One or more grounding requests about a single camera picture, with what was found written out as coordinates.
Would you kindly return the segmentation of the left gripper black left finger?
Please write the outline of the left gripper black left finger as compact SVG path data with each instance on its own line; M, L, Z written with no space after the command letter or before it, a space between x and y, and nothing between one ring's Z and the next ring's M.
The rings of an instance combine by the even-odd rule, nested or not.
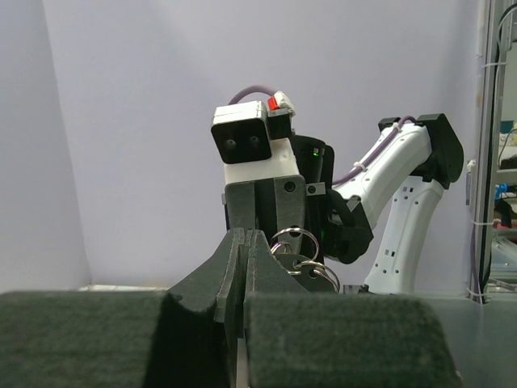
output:
M1 296L4 387L233 387L241 229L167 291Z

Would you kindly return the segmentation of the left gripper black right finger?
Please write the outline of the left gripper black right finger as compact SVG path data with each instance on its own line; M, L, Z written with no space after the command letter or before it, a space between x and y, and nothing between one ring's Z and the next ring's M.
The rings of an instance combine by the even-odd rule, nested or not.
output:
M438 315L404 296L309 293L263 232L247 236L244 321L253 387L460 387Z

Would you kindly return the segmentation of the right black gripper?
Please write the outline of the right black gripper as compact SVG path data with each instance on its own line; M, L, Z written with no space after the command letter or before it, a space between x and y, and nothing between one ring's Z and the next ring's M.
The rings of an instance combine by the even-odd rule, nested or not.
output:
M302 175L228 183L223 204L226 228L261 230L267 241L278 231L299 226L318 240L322 254L322 195L311 193Z

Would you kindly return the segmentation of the silver key organiser with rings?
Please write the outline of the silver key organiser with rings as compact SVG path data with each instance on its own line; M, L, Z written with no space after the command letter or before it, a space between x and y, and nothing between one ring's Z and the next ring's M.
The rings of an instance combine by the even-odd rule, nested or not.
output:
M269 242L280 265L304 289L313 293L339 293L337 274L320 259L317 238L308 230L291 226L278 231Z

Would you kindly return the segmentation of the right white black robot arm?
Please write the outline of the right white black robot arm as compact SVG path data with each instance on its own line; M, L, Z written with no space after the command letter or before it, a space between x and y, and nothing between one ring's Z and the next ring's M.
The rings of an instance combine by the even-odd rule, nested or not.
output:
M352 264L389 211L365 293L411 294L430 221L456 182L462 145L443 113L385 118L376 144L334 179L334 150L297 134L285 110L214 121L226 225L263 232L269 253L310 291L341 289L327 266Z

